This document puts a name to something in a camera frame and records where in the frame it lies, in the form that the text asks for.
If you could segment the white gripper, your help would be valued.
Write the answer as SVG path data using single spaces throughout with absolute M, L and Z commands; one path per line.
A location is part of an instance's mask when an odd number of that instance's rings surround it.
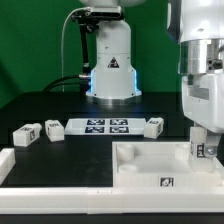
M 184 76 L 182 107 L 185 117 L 212 131 L 207 133 L 205 156 L 216 157 L 221 139 L 218 133 L 224 133 L 224 74 L 195 76 L 192 85 Z

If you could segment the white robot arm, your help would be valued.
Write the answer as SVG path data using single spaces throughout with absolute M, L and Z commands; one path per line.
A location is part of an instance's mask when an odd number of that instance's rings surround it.
M 79 0 L 74 16 L 88 33 L 97 33 L 97 63 L 90 72 L 88 98 L 133 99 L 141 94 L 130 62 L 125 7 L 145 0 Z M 167 32 L 180 46 L 184 115 L 219 134 L 218 157 L 224 160 L 224 0 L 167 0 Z

